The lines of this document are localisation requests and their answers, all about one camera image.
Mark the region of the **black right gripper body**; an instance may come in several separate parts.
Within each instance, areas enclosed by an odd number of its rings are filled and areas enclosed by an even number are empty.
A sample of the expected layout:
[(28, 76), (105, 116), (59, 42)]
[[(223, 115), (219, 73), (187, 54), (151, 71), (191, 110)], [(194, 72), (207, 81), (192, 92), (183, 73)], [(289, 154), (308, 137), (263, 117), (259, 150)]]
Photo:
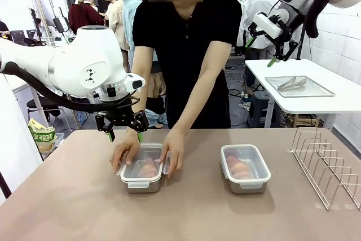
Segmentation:
[(273, 17), (272, 41), (273, 43), (286, 43), (290, 41), (293, 33), (299, 27), (299, 19), (297, 17), (289, 18), (285, 21), (281, 17)]

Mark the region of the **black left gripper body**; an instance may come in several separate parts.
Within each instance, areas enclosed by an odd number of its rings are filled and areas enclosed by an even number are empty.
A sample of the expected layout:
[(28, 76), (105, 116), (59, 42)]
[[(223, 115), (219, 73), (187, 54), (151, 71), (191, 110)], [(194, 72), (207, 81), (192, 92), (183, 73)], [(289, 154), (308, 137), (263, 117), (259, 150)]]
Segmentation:
[(109, 124), (112, 126), (127, 126), (130, 128), (135, 127), (135, 117), (134, 112), (130, 111), (107, 111), (106, 119), (109, 121)]

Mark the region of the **person right hand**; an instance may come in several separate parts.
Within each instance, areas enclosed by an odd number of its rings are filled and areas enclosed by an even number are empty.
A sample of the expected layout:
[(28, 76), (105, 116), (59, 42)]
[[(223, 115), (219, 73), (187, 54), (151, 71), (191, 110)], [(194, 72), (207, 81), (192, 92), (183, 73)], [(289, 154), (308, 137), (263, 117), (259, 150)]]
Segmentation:
[(110, 163), (113, 172), (116, 173), (122, 164), (130, 165), (134, 156), (139, 151), (139, 139), (137, 135), (128, 135), (121, 143), (115, 145)]

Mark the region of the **person left hand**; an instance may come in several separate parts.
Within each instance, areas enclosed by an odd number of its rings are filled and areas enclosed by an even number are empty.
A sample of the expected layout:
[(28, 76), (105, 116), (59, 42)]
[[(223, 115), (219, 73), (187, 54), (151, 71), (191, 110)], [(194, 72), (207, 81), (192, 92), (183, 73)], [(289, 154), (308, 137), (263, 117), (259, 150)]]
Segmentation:
[(159, 163), (163, 163), (167, 156), (170, 156), (170, 164), (167, 173), (167, 177), (182, 168), (184, 157), (184, 133), (179, 129), (172, 128), (168, 132), (165, 140), (162, 144), (162, 152), (159, 159)]

